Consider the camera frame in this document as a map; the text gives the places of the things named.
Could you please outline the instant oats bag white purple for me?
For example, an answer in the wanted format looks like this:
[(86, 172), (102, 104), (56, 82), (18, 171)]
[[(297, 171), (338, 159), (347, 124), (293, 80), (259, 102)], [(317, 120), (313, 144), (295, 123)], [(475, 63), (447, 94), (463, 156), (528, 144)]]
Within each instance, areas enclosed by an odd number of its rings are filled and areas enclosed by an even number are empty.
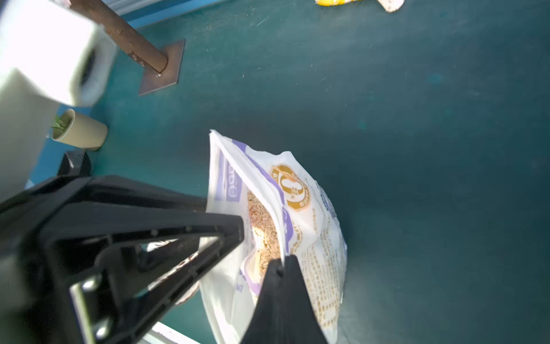
[(239, 343), (273, 259), (296, 257), (321, 341), (336, 343), (347, 245), (323, 188), (292, 153), (272, 154), (210, 132), (209, 213), (240, 216), (243, 242), (199, 282), (218, 343)]

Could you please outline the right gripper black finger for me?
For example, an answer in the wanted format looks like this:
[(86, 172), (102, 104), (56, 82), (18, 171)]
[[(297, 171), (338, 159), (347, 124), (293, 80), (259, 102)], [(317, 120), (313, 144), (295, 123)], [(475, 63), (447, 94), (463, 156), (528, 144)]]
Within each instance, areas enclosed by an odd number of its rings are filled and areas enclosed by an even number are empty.
[(326, 343), (296, 256), (269, 262), (242, 343)]

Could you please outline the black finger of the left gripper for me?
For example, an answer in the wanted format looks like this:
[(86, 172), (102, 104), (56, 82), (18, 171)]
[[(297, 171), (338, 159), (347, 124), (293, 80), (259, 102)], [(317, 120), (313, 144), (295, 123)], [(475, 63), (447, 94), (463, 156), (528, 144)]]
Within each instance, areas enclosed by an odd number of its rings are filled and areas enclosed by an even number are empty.
[(202, 198), (50, 179), (1, 203), (1, 342), (137, 343), (242, 242)]

